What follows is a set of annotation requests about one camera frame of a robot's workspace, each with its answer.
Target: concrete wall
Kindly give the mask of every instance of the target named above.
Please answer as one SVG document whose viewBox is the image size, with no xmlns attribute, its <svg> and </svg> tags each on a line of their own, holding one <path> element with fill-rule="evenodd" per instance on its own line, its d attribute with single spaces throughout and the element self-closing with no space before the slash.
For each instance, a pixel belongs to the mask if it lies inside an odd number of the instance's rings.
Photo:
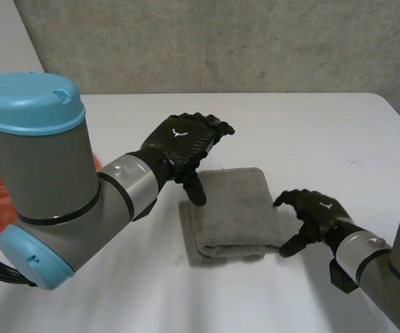
<svg viewBox="0 0 400 333">
<path fill-rule="evenodd" d="M 83 93 L 373 92 L 400 113 L 400 0 L 15 3 Z"/>
<path fill-rule="evenodd" d="M 35 49 L 12 0 L 0 0 L 0 74 L 42 71 Z"/>
</svg>

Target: blue joint cap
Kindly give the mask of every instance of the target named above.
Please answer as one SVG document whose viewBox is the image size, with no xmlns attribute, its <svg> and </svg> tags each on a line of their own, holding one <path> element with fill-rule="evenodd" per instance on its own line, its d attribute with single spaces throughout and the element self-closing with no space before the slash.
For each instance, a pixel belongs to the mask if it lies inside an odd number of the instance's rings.
<svg viewBox="0 0 400 333">
<path fill-rule="evenodd" d="M 0 75 L 0 132 L 53 135 L 84 119 L 78 88 L 68 78 L 35 72 Z"/>
<path fill-rule="evenodd" d="M 75 274 L 59 255 L 16 225 L 8 225 L 1 233 L 0 249 L 22 275 L 40 288 L 55 289 Z"/>
</svg>

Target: table surface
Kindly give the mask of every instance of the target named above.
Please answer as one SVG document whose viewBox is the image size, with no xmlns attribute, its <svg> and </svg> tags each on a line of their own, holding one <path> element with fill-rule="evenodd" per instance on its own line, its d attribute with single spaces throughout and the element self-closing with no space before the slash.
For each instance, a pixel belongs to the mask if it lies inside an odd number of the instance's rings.
<svg viewBox="0 0 400 333">
<path fill-rule="evenodd" d="M 259 167 L 273 198 L 315 189 L 354 221 L 394 240 L 400 219 L 400 116 L 373 94 L 175 94 L 83 96 L 103 163 L 136 150 L 168 115 L 213 113 L 235 129 L 201 169 Z M 177 203 L 165 186 L 152 214 L 128 225 L 55 291 L 0 283 L 6 332 L 397 332 L 360 290 L 331 285 L 329 250 L 191 268 Z M 288 236 L 299 229 L 289 207 Z"/>
</svg>

